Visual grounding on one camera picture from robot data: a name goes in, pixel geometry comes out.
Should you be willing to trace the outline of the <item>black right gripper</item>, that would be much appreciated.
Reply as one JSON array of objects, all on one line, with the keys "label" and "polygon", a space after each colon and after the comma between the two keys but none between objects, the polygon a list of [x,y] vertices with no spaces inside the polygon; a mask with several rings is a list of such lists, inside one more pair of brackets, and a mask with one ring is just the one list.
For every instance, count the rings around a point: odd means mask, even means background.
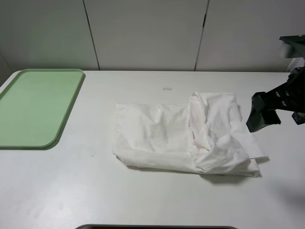
[{"label": "black right gripper", "polygon": [[[261,112],[263,95],[264,111]],[[256,92],[252,96],[251,111],[246,125],[251,133],[270,125],[280,125],[281,120],[275,110],[293,112],[292,118],[297,125],[305,123],[305,69],[294,68],[287,81],[268,91]]]}]

